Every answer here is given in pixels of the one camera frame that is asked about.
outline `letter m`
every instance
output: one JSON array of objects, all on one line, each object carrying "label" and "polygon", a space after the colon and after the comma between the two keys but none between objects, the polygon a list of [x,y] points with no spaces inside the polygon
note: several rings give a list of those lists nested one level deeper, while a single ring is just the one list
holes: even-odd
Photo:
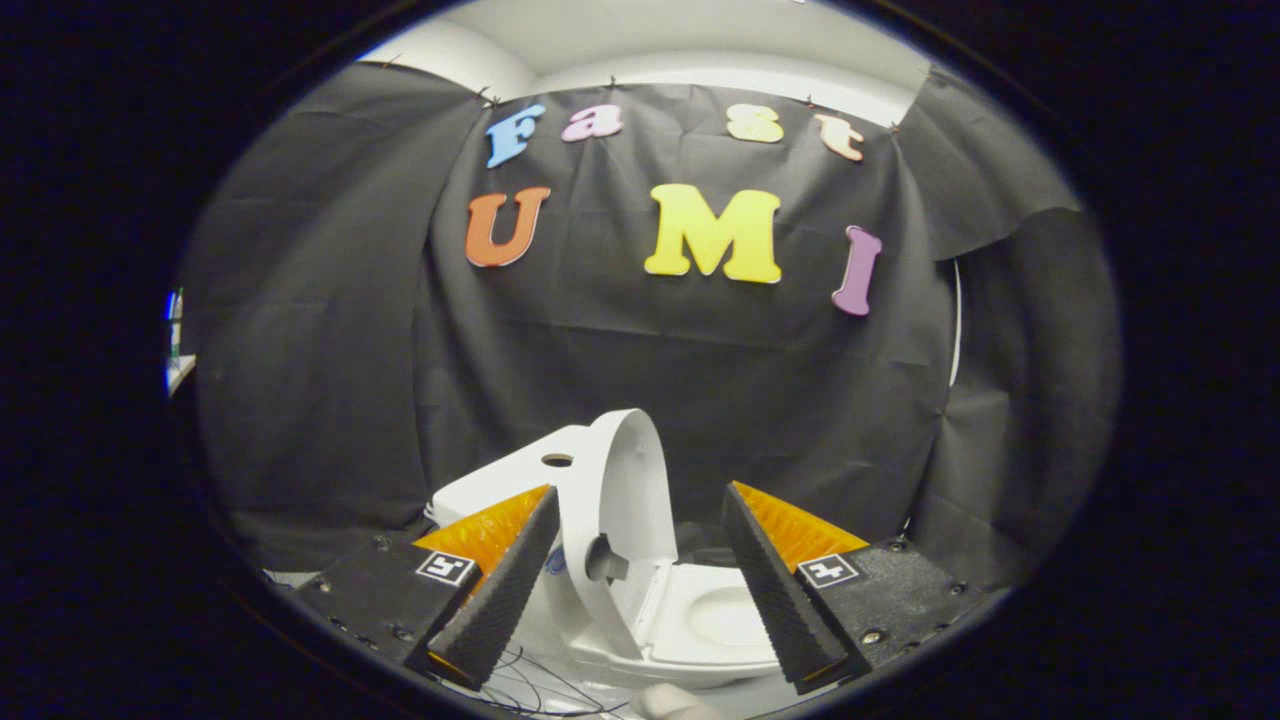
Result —
[{"label": "letter m", "polygon": [[660,206],[658,246],[645,259],[644,269],[655,275],[684,275],[689,259],[698,270],[712,274],[730,245],[733,256],[724,263],[724,274],[735,281],[776,283],[782,269],[773,263],[773,211],[782,205],[778,196],[760,190],[744,190],[728,201],[719,218],[707,205],[703,193],[691,184],[659,184],[649,193]]}]

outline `black cloth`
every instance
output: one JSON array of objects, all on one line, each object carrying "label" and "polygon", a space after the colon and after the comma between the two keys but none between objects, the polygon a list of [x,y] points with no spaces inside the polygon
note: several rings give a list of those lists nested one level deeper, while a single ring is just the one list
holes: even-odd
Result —
[{"label": "black cloth", "polygon": [[[741,102],[774,109],[782,140],[730,136],[726,110]],[[547,111],[527,149],[486,169],[485,129],[534,104]],[[623,129],[563,142],[568,118],[599,104],[622,109]],[[428,237],[417,366],[433,487],[566,424],[639,407],[662,437],[677,523],[717,525],[724,484],[741,480],[859,536],[896,533],[946,402],[952,270],[929,256],[892,135],[845,117],[865,137],[854,163],[822,143],[818,113],[845,117],[684,85],[552,92],[486,113]],[[698,187],[717,214],[742,190],[777,195],[782,279],[648,274],[659,220],[649,193],[664,183]],[[529,251],[474,266],[463,251],[470,200],[508,196],[493,231],[504,242],[511,196],[531,186],[550,196]],[[867,316],[831,300],[851,224],[884,245]]]},{"label": "black cloth", "polygon": [[195,229],[183,352],[219,500],[269,569],[315,570],[422,520],[412,293],[480,105],[425,73],[353,65],[265,132]]},{"label": "black cloth", "polygon": [[[640,407],[685,561],[724,561],[719,497],[741,480],[868,541],[910,518],[948,570],[1012,582],[1092,482],[1117,331],[1101,238],[1068,184],[968,90],[931,81],[895,133],[742,90],[483,108],[426,73],[348,68],[257,142],[192,240],[183,333],[242,539],[270,569],[319,569],[370,532],[416,532],[458,477]],[[776,110],[783,138],[731,137],[741,102]],[[532,104],[547,110],[527,149],[486,169],[485,131]],[[623,129],[563,142],[570,115],[599,104]],[[822,143],[818,113],[865,137],[861,163]],[[710,275],[646,273],[664,183],[698,187],[717,214],[742,190],[777,195],[782,279],[727,278],[732,249]],[[550,196],[527,252],[472,265],[468,202],[508,196],[500,243],[531,186]],[[867,316],[831,301],[847,225],[883,242]]]}]

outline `toilet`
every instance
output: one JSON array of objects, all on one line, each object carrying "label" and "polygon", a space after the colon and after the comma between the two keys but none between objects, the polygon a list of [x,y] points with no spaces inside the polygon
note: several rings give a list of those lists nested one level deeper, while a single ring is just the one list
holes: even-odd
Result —
[{"label": "toilet", "polygon": [[526,489],[557,488],[561,532],[512,635],[585,678],[687,689],[778,673],[736,568],[676,564],[667,466],[641,410],[570,425],[440,488],[447,527]]}]

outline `white wall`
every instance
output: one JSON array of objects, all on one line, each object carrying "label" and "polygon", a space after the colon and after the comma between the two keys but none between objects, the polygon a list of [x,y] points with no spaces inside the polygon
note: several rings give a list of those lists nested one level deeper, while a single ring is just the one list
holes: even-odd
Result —
[{"label": "white wall", "polygon": [[[920,70],[924,82],[927,67]],[[915,99],[915,90],[870,76],[795,58],[751,53],[684,51],[612,58],[538,78],[529,95],[620,83],[690,83],[755,90],[805,100],[868,119],[882,127],[897,123]]]},{"label": "white wall", "polygon": [[485,97],[521,97],[538,76],[494,41],[444,19],[429,19],[393,37],[361,60],[407,65],[435,73]]},{"label": "white wall", "polygon": [[873,26],[785,0],[477,0],[364,60],[512,100],[620,83],[690,83],[813,101],[888,127],[929,60]]}]

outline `orange letter u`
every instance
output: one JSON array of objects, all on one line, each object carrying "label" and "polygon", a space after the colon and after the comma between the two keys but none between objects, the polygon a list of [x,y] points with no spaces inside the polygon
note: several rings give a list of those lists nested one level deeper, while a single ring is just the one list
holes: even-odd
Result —
[{"label": "orange letter u", "polygon": [[493,242],[493,220],[498,215],[498,208],[507,202],[507,196],[498,192],[472,200],[467,205],[471,210],[471,222],[467,224],[467,260],[481,268],[497,268],[520,260],[534,242],[538,210],[550,193],[548,187],[526,187],[516,193],[516,204],[520,205],[516,232],[512,233],[511,242],[502,245]]}]

